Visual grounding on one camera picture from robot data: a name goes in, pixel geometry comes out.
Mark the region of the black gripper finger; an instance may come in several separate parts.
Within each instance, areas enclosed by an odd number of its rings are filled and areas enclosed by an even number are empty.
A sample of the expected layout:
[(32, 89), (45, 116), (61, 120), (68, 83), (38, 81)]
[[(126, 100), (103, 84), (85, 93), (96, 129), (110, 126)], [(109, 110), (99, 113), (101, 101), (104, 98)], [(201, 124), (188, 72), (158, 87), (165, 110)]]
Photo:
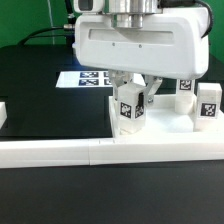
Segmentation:
[(143, 78), (146, 85), (144, 92), (144, 103), (148, 106), (154, 101), (154, 95), (161, 86), (163, 79), (152, 75), (144, 75)]
[(109, 70), (109, 80), (113, 87), (113, 97), (115, 100), (118, 99), (118, 88), (133, 81), (134, 74), (131, 72)]

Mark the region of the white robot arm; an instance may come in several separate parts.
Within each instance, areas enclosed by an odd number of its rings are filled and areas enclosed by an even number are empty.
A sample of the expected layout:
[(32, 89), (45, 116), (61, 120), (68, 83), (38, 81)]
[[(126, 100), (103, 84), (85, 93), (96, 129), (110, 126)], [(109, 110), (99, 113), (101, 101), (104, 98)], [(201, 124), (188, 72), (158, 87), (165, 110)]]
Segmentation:
[(194, 80), (208, 70), (214, 15), (203, 0), (73, 0), (81, 65), (109, 71), (113, 90), (139, 73)]

